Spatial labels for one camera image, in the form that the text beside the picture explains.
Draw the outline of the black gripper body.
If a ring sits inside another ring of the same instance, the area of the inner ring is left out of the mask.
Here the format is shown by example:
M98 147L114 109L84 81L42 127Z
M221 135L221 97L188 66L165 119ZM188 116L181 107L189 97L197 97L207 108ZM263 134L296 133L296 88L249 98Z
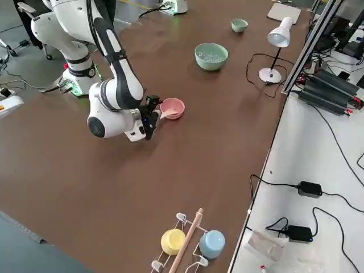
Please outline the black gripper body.
M154 117L155 104L152 98L147 98L146 103L141 106L141 115L146 140L150 140L155 130L155 117Z

